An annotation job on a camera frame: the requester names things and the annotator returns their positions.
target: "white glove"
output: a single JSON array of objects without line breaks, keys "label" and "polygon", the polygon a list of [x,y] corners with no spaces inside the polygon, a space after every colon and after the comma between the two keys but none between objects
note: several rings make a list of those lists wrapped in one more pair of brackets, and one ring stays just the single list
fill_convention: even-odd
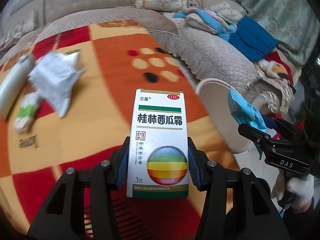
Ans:
[{"label": "white glove", "polygon": [[282,199],[285,189],[296,195],[295,200],[291,203],[293,209],[301,209],[310,202],[313,196],[314,177],[309,174],[307,180],[291,178],[285,185],[284,172],[279,170],[279,174],[271,193],[271,198]]}]

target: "blue towel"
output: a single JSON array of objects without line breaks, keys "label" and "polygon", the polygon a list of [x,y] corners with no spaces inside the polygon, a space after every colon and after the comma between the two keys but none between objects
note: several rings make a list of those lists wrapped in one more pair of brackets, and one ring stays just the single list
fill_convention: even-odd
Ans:
[{"label": "blue towel", "polygon": [[[225,41],[228,41],[230,38],[230,33],[236,32],[236,25],[229,25],[227,31],[223,28],[222,24],[218,22],[210,13],[199,10],[199,9],[191,9],[190,13],[196,13],[200,16],[200,18],[214,28],[217,31],[217,35],[220,38],[223,38]],[[177,12],[174,14],[174,18],[185,18],[187,14],[183,12]]]},{"label": "blue towel", "polygon": [[238,22],[236,33],[230,35],[229,43],[252,62],[263,59],[278,44],[255,20],[244,16]]}]

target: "orange rug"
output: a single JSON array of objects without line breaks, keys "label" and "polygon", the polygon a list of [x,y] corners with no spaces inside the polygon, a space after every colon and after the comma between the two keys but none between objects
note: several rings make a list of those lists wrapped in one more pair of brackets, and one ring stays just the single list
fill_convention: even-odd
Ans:
[{"label": "orange rug", "polygon": [[[183,91],[188,136],[209,159],[238,169],[176,60],[138,22],[93,24],[47,38],[1,66],[0,83],[21,55],[33,53],[39,59],[52,49],[60,53],[80,51],[78,67],[85,69],[73,87],[66,117],[59,119],[44,100],[30,131],[16,133],[13,122],[22,97],[32,91],[27,83],[8,120],[0,121],[0,205],[20,232],[28,231],[37,210],[66,168],[91,168],[121,147],[130,135],[137,88]],[[228,193],[227,209],[232,205]],[[144,225],[135,233],[137,238],[146,235],[148,239],[183,240],[196,233],[205,193],[199,193],[190,180],[189,197],[185,199],[128,199],[125,186],[113,192],[113,197],[128,206],[128,216]],[[86,233],[92,236],[90,228]],[[132,236],[122,237],[129,240]]]}]

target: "green curtain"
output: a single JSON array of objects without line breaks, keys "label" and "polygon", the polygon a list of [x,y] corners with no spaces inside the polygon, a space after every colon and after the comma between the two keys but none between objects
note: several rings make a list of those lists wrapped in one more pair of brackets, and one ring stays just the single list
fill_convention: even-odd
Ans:
[{"label": "green curtain", "polygon": [[306,0],[233,0],[241,4],[279,42],[279,49],[295,65],[308,60],[320,23]]}]

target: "green label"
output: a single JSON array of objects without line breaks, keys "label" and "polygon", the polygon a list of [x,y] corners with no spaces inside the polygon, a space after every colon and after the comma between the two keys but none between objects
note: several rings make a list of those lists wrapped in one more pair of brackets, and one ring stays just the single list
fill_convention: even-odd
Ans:
[{"label": "green label", "polygon": [[35,116],[35,105],[27,105],[27,107],[20,107],[17,117],[34,117]]}]

